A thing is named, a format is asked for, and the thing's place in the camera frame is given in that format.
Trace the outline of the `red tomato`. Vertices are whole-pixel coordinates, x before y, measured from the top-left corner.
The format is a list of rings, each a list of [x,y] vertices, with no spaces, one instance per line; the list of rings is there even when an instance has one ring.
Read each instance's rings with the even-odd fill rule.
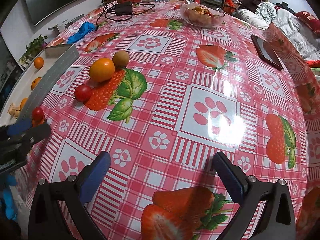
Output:
[[[41,122],[44,119],[44,111],[41,107],[34,108],[31,115],[35,122]]]
[[[92,89],[88,85],[79,85],[74,90],[74,97],[79,102],[87,102],[92,96]]]

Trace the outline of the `large orange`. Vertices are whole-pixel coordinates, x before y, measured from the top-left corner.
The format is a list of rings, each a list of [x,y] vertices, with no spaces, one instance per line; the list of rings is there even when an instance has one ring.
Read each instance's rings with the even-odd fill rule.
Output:
[[[94,82],[109,80],[115,72],[114,62],[108,58],[95,61],[89,69],[89,77]]]

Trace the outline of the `brown kiwi fruit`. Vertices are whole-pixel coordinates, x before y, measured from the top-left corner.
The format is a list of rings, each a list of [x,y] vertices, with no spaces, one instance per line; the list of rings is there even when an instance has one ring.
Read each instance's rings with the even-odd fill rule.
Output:
[[[118,51],[112,57],[112,61],[116,68],[125,68],[129,63],[130,56],[125,50]]]

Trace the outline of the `dried husk fruit right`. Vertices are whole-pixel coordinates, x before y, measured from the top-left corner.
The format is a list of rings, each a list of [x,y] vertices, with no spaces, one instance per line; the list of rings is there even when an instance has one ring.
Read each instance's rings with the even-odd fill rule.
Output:
[[[20,107],[17,107],[14,103],[11,103],[8,109],[8,114],[17,119],[20,115],[21,109]]]

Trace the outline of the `orange near tray edge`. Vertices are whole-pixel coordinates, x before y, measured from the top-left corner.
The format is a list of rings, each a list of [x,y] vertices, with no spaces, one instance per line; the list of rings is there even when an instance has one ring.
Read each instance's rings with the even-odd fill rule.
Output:
[[[21,101],[21,103],[20,103],[20,110],[23,109],[23,107],[24,107],[24,105],[25,105],[25,103],[26,103],[27,100],[28,100],[28,98],[24,98],[24,99]]]

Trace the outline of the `tangerine middle of tray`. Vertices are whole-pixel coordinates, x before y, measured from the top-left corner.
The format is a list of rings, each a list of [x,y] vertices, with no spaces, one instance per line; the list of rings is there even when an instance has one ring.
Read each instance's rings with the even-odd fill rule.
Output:
[[[34,88],[37,86],[37,84],[40,82],[41,79],[42,79],[41,77],[37,77],[35,80],[32,81],[31,90],[34,90]]]

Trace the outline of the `white shallow tray box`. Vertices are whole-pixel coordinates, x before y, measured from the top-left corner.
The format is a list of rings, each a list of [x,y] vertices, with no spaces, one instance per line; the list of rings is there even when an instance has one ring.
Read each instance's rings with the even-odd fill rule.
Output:
[[[1,110],[2,126],[30,118],[33,109],[41,105],[60,77],[79,57],[79,52],[75,44],[60,44],[44,48],[38,56],[44,59],[43,67],[36,69],[31,63],[18,79]],[[19,116],[10,115],[11,104],[20,107],[23,99],[26,102],[20,108]]]

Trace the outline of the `small tangerine far tray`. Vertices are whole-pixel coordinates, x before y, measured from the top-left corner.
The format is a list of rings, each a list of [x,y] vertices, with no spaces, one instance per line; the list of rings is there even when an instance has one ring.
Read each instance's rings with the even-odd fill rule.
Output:
[[[44,59],[42,57],[37,57],[34,59],[34,67],[36,69],[41,69],[44,65]]]

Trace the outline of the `potted green plant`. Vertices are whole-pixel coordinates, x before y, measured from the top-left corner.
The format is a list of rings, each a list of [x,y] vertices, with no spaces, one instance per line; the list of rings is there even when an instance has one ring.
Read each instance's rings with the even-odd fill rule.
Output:
[[[27,65],[36,58],[36,56],[42,51],[44,47],[46,47],[47,36],[39,35],[39,37],[35,38],[26,46],[25,53],[19,59],[20,65],[25,68]]]

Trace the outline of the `small cardboard box on cabinet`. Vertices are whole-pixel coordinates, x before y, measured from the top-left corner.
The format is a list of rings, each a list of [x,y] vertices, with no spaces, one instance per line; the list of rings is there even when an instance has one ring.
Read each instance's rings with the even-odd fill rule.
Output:
[[[48,30],[52,30],[54,34],[57,36],[67,28],[66,24],[66,21],[64,21],[60,24],[56,24],[55,26],[48,28]]]

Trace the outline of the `strawberry pattern tablecloth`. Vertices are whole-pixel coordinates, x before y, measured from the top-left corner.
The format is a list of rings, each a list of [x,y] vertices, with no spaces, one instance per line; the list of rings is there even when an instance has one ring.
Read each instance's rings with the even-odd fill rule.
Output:
[[[31,206],[40,178],[78,174],[101,151],[111,167],[88,210],[109,239],[140,239],[143,210],[156,191],[182,190],[216,197],[217,215],[195,239],[216,239],[238,209],[211,169],[216,152],[260,181],[283,178],[291,194],[296,234],[319,229],[319,83],[285,35],[261,31],[232,16],[213,30],[183,22],[179,5],[137,7],[130,20],[106,21],[90,12],[54,43],[85,22],[98,29],[76,44],[79,58],[41,107],[52,127],[17,174],[17,191]],[[283,67],[264,62],[251,35],[267,41]],[[129,63],[104,82],[91,65],[125,50]],[[88,85],[79,102],[74,90]]]

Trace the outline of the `blue crumpled gloves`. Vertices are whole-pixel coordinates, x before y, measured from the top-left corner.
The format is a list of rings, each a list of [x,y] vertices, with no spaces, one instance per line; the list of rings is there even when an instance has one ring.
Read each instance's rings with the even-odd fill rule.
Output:
[[[96,25],[90,22],[85,22],[79,28],[78,32],[68,38],[67,44],[74,44],[83,39],[87,34],[96,30]]]

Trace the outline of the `black power adapter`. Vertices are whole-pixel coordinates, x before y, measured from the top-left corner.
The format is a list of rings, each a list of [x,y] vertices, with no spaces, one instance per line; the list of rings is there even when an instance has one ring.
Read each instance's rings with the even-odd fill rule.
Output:
[[[114,6],[114,12],[117,16],[123,16],[123,15],[132,15],[133,9],[132,9],[132,2],[127,1],[120,4],[116,4]]]

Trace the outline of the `black smartphone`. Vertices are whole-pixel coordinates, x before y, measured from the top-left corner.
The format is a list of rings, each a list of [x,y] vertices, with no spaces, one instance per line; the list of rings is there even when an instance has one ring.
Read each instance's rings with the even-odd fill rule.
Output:
[[[251,40],[254,44],[257,54],[264,62],[276,68],[278,71],[283,70],[277,54],[267,41],[256,35],[251,35]]]

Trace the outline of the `white quilted sofa cover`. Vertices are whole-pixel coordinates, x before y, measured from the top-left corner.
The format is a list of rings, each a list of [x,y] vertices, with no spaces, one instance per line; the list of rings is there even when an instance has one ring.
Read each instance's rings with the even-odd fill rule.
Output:
[[[271,2],[261,2],[254,12],[240,6],[234,16],[261,30],[273,23],[306,61],[319,60],[319,29],[307,24],[312,16],[307,11],[293,14]]]

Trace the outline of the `glass bowl of snacks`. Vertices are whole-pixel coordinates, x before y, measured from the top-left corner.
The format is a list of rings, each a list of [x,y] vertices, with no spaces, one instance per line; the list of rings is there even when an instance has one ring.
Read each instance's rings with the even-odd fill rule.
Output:
[[[180,14],[188,24],[206,29],[218,27],[225,16],[220,9],[211,9],[198,3],[180,5]]]

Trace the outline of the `red embroidered cushion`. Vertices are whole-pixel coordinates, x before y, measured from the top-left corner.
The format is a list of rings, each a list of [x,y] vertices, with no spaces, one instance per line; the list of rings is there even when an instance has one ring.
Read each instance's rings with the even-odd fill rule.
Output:
[[[320,20],[307,11],[300,11],[295,14],[304,24],[306,24],[317,36],[320,35]]]

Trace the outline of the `small framed tablet screen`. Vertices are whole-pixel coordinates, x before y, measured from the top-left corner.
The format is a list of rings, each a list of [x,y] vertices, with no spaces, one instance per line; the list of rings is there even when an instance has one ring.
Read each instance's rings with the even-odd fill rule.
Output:
[[[200,0],[200,4],[210,8],[222,8],[224,0]]]

